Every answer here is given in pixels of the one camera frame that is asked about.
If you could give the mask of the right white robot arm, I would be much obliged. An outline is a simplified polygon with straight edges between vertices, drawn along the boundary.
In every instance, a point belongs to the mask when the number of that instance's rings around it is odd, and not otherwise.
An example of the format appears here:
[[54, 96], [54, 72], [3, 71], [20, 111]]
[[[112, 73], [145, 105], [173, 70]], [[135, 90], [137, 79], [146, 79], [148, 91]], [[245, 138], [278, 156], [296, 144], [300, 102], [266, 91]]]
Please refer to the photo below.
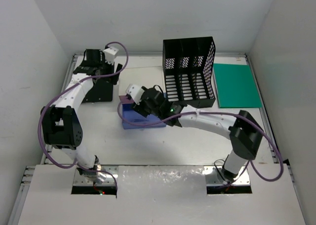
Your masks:
[[262, 140], [261, 127], [247, 111], [241, 110], [233, 120], [230, 115], [170, 102], [155, 88], [135, 84], [128, 86], [126, 94], [134, 101], [132, 109], [144, 117], [152, 114], [168, 126], [200, 129], [230, 140], [232, 151], [218, 171], [225, 182], [233, 182], [244, 164], [257, 156]]

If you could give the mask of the purple bottom drawer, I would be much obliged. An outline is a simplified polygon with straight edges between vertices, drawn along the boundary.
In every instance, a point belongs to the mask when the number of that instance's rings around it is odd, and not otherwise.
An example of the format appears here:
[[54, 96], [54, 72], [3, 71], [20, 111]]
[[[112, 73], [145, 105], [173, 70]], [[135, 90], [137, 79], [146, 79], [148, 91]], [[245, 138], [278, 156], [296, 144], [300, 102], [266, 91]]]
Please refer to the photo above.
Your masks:
[[[133, 109], [131, 109], [132, 104], [123, 104], [122, 105], [122, 116], [130, 122], [137, 123], [137, 124], [149, 124], [154, 123], [156, 121], [160, 121], [160, 119], [154, 115], [148, 115], [147, 117], [144, 117], [137, 112], [135, 112]], [[143, 126], [134, 126], [131, 124], [128, 124], [125, 121], [122, 121], [122, 127], [125, 130], [129, 129], [143, 129]]]

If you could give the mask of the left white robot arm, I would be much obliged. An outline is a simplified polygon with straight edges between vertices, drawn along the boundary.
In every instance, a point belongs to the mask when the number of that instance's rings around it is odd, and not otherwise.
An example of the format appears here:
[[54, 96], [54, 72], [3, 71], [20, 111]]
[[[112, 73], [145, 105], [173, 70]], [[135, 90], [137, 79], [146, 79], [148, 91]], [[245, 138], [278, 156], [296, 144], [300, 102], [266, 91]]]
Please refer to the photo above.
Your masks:
[[96, 184], [103, 183], [107, 175], [101, 172], [98, 157], [81, 143], [83, 130], [77, 111], [82, 103], [113, 100], [113, 88], [119, 79], [114, 71], [122, 69], [121, 64], [115, 65], [118, 51], [112, 46], [86, 49], [82, 62], [73, 70], [67, 93], [48, 107], [42, 120], [44, 142], [75, 160], [79, 174]]

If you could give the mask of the pink drawer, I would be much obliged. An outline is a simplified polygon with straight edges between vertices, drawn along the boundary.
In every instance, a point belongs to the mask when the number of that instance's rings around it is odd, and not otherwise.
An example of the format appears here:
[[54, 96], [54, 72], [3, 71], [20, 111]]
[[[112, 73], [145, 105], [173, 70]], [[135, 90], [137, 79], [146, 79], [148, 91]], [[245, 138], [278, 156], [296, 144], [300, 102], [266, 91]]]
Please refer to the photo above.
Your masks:
[[134, 102], [130, 95], [120, 95], [119, 99], [122, 104], [132, 104]]

